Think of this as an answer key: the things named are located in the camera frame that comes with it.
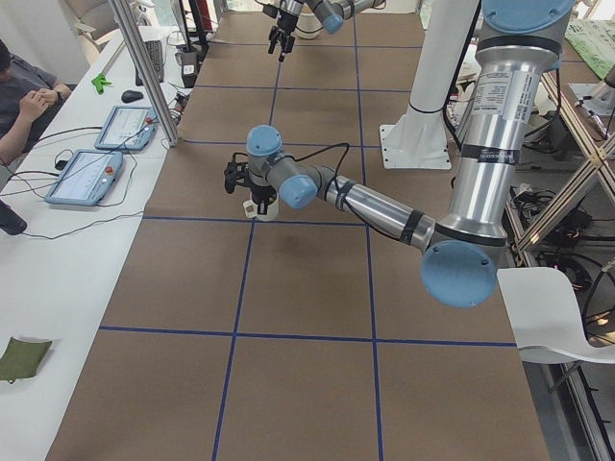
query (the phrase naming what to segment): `metal pole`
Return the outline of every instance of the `metal pole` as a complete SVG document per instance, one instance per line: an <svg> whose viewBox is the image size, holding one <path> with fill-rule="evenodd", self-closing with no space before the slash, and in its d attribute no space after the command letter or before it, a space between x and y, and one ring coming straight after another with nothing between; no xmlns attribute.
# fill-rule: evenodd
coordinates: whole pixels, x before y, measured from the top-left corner
<svg viewBox="0 0 615 461"><path fill-rule="evenodd" d="M145 90L152 102L158 121L164 129L169 145L175 146L179 140L177 127L171 118L171 113L164 100L158 77L154 70L154 66L150 62L138 27L136 26L131 7L126 0L109 0L109 3L113 10L115 21L122 32L122 36L124 36L126 47L145 85Z"/></svg>

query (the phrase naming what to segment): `person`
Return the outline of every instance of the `person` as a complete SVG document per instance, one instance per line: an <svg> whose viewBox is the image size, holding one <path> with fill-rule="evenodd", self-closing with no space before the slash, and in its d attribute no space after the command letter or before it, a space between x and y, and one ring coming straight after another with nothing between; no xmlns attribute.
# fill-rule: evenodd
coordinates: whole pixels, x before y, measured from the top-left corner
<svg viewBox="0 0 615 461"><path fill-rule="evenodd" d="M55 75L10 53L0 39L0 166L30 152L70 93Z"/></svg>

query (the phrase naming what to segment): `black keyboard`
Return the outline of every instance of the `black keyboard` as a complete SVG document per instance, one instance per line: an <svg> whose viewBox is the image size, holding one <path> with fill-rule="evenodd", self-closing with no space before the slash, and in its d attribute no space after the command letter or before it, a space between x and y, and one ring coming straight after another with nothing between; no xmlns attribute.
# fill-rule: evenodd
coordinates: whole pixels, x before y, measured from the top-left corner
<svg viewBox="0 0 615 461"><path fill-rule="evenodd" d="M149 40L145 42L145 49L150 57L150 61L154 66L154 70L158 75L158 81L164 82L164 54L162 52L162 42L160 40ZM142 86L143 81L138 75L138 70L135 68L135 83L137 86Z"/></svg>

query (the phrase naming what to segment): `white desk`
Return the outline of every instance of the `white desk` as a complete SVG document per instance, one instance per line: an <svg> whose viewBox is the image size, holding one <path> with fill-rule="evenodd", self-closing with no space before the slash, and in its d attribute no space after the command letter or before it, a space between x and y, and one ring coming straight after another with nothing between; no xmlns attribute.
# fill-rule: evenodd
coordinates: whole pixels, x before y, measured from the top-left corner
<svg viewBox="0 0 615 461"><path fill-rule="evenodd" d="M144 28L145 39L165 36L168 30ZM135 86L135 68L124 50L107 74L113 86L102 95L90 82L98 75L119 46L118 34L105 48L77 86L64 108L44 135L82 126L101 126L113 106L121 106L120 95ZM167 48L165 83L161 84L167 102L182 86L175 50ZM147 95L133 103L149 106ZM54 157L62 149L93 148L98 132L75 132L42 141L21 164L19 171L54 170ZM26 232L53 236L123 214L143 210L150 197L166 155L161 127L146 149L135 153L138 165L126 200L112 207L49 206L32 192L7 196L25 190L23 182L11 181L0 198L28 223ZM120 202L134 160L125 163L110 194L103 203ZM44 178L28 175L26 178ZM53 180L32 181L33 186ZM39 190L41 195L46 189ZM140 217L123 218L96 225L57 240L43 240L0 232L0 353L11 336L51 339L53 345L38 370L38 376L15 384L0 382L0 459L43 460L50 448L63 413L84 365L96 330L107 307L126 255L135 237Z"/></svg>

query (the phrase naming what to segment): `black mouse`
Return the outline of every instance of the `black mouse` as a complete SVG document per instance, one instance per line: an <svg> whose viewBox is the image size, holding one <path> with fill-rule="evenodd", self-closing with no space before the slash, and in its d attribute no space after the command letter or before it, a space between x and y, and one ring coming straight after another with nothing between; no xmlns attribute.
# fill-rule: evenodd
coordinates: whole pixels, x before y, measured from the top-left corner
<svg viewBox="0 0 615 461"><path fill-rule="evenodd" d="M143 99L143 93L134 89L127 89L122 93L122 103L131 103Z"/></svg>

